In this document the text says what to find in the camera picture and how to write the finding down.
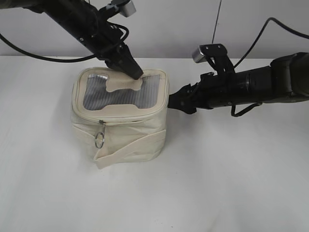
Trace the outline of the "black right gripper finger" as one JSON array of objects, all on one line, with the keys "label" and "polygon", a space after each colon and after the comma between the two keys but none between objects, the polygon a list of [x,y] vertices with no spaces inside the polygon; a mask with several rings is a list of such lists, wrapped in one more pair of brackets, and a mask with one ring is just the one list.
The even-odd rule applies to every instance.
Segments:
[{"label": "black right gripper finger", "polygon": [[190,100],[191,85],[185,85],[174,94],[169,95],[168,108],[176,109],[184,113],[192,113],[193,106]]}]

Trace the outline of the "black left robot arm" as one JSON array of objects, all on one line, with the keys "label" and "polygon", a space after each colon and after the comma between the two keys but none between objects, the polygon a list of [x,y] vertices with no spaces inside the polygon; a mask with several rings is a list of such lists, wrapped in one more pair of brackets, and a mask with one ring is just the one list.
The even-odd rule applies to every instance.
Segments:
[{"label": "black left robot arm", "polygon": [[125,40],[129,35],[127,27],[109,22],[117,14],[130,17],[136,12],[131,0],[112,0],[97,9],[86,0],[2,0],[1,9],[24,8],[37,14],[45,13],[92,54],[84,58],[47,58],[27,52],[7,40],[0,39],[15,51],[40,60],[58,63],[76,63],[97,58],[108,68],[123,72],[133,79],[139,79],[143,71],[134,60]]}]

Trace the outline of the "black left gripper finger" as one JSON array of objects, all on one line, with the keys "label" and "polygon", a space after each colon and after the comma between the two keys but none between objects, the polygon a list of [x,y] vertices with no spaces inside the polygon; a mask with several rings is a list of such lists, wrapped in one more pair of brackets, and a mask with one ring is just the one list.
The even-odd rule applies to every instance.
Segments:
[{"label": "black left gripper finger", "polygon": [[108,68],[122,72],[133,79],[139,79],[143,75],[143,70],[133,58],[126,44],[121,44],[106,53],[105,63]]}]

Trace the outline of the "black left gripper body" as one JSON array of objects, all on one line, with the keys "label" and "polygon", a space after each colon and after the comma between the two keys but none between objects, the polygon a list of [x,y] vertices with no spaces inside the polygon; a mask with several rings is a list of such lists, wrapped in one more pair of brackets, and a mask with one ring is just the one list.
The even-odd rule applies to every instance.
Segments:
[{"label": "black left gripper body", "polygon": [[128,29],[108,21],[117,13],[106,6],[98,10],[91,4],[61,5],[61,27],[92,53],[85,58],[64,60],[65,63],[92,58],[105,61],[106,53],[125,44]]}]

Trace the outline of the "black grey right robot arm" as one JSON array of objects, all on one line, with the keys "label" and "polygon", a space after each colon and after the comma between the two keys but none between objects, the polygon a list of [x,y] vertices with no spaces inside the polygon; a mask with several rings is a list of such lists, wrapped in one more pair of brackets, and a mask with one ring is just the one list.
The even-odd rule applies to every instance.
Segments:
[{"label": "black grey right robot arm", "polygon": [[264,103],[296,103],[309,99],[309,55],[300,52],[277,58],[270,65],[235,72],[231,62],[217,74],[204,73],[195,85],[185,85],[169,96],[168,107],[186,114],[198,108],[231,107],[240,117]]}]

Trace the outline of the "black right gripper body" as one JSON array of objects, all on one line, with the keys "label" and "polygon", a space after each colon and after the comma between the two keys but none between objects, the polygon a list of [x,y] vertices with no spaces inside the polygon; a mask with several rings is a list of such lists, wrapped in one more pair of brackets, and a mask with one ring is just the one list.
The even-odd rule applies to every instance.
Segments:
[{"label": "black right gripper body", "polygon": [[183,87],[183,111],[193,114],[200,109],[211,110],[220,107],[231,107],[236,114],[236,106],[241,98],[241,78],[232,73],[226,76],[209,72],[201,75],[194,85]]}]

